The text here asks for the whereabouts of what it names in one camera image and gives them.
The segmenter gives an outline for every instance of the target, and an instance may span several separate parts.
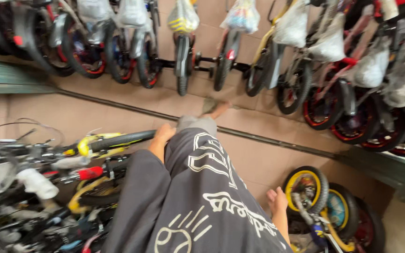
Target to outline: yellow rim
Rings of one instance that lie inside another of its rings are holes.
[[[318,176],[315,174],[315,173],[313,173],[312,171],[300,171],[300,172],[297,172],[295,175],[293,175],[291,178],[290,178],[290,180],[289,180],[289,182],[287,183],[287,185],[285,186],[285,196],[287,197],[287,200],[288,200],[288,202],[289,202],[289,207],[290,207],[290,209],[292,209],[292,210],[294,210],[294,211],[299,211],[299,209],[293,204],[293,201],[292,201],[292,188],[293,188],[293,185],[296,183],[296,180],[301,176],[301,175],[303,175],[303,174],[310,174],[314,179],[315,179],[315,184],[316,184],[316,193],[315,193],[315,198],[314,198],[314,200],[312,201],[312,205],[311,206],[313,206],[313,205],[315,205],[315,203],[317,202],[317,200],[318,200],[318,198],[319,198],[319,195],[320,195],[320,193],[321,193],[321,183],[320,183],[320,181],[319,181],[319,178],[318,178]]]
[[[343,228],[346,227],[346,224],[348,223],[348,219],[349,219],[348,204],[346,203],[345,198],[343,198],[343,196],[338,191],[329,189],[329,193],[334,193],[335,195],[337,195],[341,199],[341,203],[343,204],[343,207],[345,208],[345,220],[343,221],[343,223],[340,226],[340,230],[342,230]]]

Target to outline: handlebar grip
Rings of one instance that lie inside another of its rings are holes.
[[[100,177],[103,174],[104,170],[100,166],[91,167],[88,169],[78,170],[80,180],[88,180]]]
[[[85,156],[78,157],[68,157],[60,159],[59,161],[51,164],[53,169],[73,169],[77,167],[82,167],[90,163],[90,158]]]
[[[149,130],[132,134],[124,134],[102,141],[93,142],[90,144],[90,148],[93,152],[100,152],[101,150],[108,150],[110,148],[125,145],[133,141],[136,141],[135,143],[137,144],[154,138],[155,133],[155,130]]]

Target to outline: foot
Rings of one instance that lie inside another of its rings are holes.
[[[221,101],[217,104],[217,107],[215,107],[215,110],[213,110],[213,112],[204,114],[201,117],[209,116],[212,119],[216,119],[231,107],[232,103],[230,101]]]

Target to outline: red reflector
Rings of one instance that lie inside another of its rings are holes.
[[[14,43],[16,45],[23,45],[23,38],[21,36],[14,36]]]
[[[235,58],[235,52],[233,49],[229,50],[228,53],[226,54],[226,57],[228,58],[228,60],[234,60]]]

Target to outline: red handlebar grip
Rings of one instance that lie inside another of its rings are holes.
[[[104,172],[103,168],[101,168],[99,166],[77,171],[77,173],[79,174],[79,178],[81,180],[97,178],[97,177],[101,176],[103,174],[103,172]]]

